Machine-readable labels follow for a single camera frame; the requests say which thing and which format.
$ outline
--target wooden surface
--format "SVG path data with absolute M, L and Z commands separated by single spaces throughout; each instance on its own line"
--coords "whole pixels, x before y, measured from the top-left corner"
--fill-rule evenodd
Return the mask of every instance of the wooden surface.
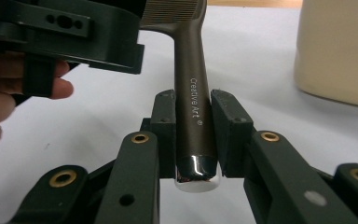
M 211 6 L 231 7 L 301 7 L 303 0 L 208 0 Z

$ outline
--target comb teeth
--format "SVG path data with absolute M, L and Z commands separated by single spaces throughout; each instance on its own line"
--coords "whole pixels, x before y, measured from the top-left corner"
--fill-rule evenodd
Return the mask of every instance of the comb teeth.
M 148 0 L 141 25 L 189 21 L 197 3 L 197 0 Z

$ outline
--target hand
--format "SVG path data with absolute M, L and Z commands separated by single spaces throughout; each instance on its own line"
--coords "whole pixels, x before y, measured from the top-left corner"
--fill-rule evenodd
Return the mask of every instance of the hand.
M 21 93 L 24 56 L 21 53 L 0 54 L 0 122 L 14 111 L 15 102 L 11 93 Z M 69 97 L 74 88 L 68 81 L 61 79 L 69 71 L 68 63 L 57 61 L 51 99 Z

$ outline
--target beige container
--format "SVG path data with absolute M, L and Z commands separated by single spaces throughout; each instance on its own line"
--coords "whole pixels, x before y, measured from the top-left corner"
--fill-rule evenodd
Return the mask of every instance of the beige container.
M 358 0 L 303 0 L 295 81 L 308 93 L 358 105 Z

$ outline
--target white table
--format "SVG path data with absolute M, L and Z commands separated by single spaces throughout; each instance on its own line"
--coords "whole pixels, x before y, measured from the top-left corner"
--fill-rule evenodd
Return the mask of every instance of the white table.
M 283 134 L 311 166 L 334 173 L 358 162 L 358 106 L 307 95 L 293 81 L 299 9 L 208 7 L 203 47 L 210 89 L 234 94 L 257 130 Z M 80 65 L 66 76 L 75 94 L 32 98 L 2 123 L 0 223 L 47 171 L 76 164 L 89 172 L 113 160 L 128 133 L 150 117 L 154 96 L 173 88 L 173 45 L 141 32 L 140 76 Z M 161 181 L 161 223 L 255 223 L 242 179 L 223 178 L 207 193 L 179 191 Z

